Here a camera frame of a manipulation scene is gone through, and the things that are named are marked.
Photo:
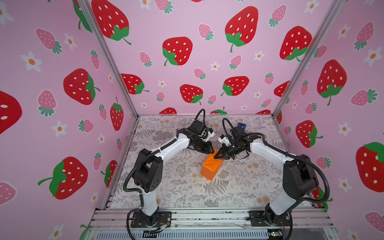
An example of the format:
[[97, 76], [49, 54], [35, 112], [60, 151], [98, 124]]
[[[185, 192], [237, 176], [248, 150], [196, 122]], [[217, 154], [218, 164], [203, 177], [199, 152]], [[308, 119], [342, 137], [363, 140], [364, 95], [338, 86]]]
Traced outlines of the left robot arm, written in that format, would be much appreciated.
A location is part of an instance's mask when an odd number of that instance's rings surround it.
[[139, 152], [133, 169], [127, 176], [123, 190], [128, 191], [128, 182], [133, 179], [140, 193], [140, 210], [147, 217], [154, 217], [159, 211], [156, 201], [156, 189], [163, 178], [163, 167], [179, 152], [190, 149], [202, 154], [213, 154], [210, 139], [215, 135], [212, 128], [204, 122], [194, 120], [188, 128], [176, 131], [176, 136], [164, 145]]

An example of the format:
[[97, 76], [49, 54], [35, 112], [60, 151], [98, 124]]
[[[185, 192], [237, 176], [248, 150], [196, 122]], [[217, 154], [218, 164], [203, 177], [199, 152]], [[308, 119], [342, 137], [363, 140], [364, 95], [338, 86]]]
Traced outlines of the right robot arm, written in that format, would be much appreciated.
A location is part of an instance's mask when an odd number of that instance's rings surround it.
[[261, 133], [245, 133], [242, 127], [231, 130], [232, 136], [221, 135], [222, 144], [217, 160], [235, 159], [247, 152], [261, 156], [283, 171], [283, 190], [265, 207], [264, 216], [272, 221], [297, 207], [301, 202], [313, 202], [306, 196], [319, 186], [315, 167], [304, 155], [295, 156], [269, 144]]

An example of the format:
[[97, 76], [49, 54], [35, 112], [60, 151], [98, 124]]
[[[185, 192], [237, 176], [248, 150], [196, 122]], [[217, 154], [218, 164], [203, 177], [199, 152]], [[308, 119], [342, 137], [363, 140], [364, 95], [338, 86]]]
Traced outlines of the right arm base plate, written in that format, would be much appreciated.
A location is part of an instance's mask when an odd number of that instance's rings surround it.
[[277, 216], [271, 211], [249, 211], [246, 221], [253, 227], [289, 227], [291, 218], [288, 213]]

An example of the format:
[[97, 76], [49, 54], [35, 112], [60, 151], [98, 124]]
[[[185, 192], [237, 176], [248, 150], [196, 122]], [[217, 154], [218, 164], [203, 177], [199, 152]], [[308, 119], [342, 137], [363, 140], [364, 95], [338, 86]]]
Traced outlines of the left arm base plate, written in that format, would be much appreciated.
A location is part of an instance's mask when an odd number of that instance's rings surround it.
[[131, 217], [131, 228], [158, 228], [168, 225], [172, 221], [172, 212], [155, 212], [152, 216], [145, 215], [142, 211], [137, 211]]

